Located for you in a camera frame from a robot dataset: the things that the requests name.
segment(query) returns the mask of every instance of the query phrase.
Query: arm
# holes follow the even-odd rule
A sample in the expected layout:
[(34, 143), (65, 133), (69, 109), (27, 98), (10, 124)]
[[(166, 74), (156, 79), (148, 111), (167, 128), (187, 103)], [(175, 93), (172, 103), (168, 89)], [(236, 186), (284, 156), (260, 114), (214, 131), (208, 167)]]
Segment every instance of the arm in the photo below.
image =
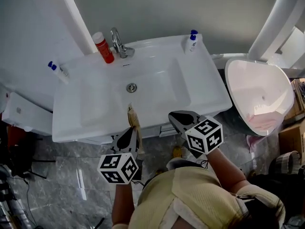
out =
[(217, 178), (228, 192), (236, 193), (242, 187), (249, 185), (243, 172), (220, 151), (219, 148), (207, 154)]
[(112, 223), (116, 224), (129, 224), (134, 211), (132, 186), (116, 185), (115, 198), (112, 209)]

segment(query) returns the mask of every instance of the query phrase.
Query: sink countertop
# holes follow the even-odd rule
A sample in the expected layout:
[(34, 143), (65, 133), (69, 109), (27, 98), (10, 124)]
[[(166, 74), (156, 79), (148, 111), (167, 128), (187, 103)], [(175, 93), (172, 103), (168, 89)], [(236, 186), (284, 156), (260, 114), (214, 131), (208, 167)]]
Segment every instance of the sink countertop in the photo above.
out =
[[(132, 103), (142, 128), (169, 123), (168, 113), (192, 110), (212, 115), (232, 106), (229, 94), (198, 34), (195, 51), (184, 54), (186, 36), (163, 37), (127, 44), (131, 58), (106, 64), (99, 52), (72, 60), (63, 68), (68, 85), (59, 83), (53, 108), (53, 141), (66, 142), (113, 135), (128, 124)], [(135, 83), (134, 93), (126, 91)]]

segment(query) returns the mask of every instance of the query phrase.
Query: white bottle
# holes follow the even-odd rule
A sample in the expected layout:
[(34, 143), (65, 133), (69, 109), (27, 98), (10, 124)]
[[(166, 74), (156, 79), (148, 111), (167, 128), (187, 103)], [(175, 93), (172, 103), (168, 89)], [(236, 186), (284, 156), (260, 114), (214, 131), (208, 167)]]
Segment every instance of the white bottle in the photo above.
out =
[(196, 30), (191, 31), (191, 36), (187, 39), (185, 43), (184, 53), (189, 54), (190, 52), (193, 52), (195, 50), (195, 46), (197, 44), (197, 37), (196, 35), (198, 32)]
[(53, 61), (48, 63), (49, 68), (58, 76), (66, 85), (69, 83), (69, 75), (60, 66), (54, 64)]

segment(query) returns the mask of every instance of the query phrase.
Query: soap dispenser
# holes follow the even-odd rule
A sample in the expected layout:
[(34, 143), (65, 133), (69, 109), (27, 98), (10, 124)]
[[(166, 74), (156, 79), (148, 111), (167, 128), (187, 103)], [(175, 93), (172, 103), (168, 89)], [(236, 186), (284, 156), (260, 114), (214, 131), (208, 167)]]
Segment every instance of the soap dispenser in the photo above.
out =
[(187, 39), (185, 43), (185, 49), (184, 49), (185, 54), (189, 54), (190, 52), (193, 52), (195, 50), (195, 46), (197, 44), (197, 37), (196, 37), (197, 34), (198, 31), (196, 30), (191, 31), (191, 36)]

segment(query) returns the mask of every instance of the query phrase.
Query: red bottle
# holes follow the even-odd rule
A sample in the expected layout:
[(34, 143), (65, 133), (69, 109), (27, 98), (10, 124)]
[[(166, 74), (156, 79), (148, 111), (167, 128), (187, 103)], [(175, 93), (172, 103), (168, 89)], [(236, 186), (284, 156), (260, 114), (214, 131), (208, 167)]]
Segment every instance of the red bottle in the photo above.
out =
[(101, 55), (103, 56), (106, 63), (112, 63), (114, 61), (114, 56), (110, 51), (108, 43), (106, 42), (103, 33), (97, 32), (92, 36), (92, 39), (100, 51)]

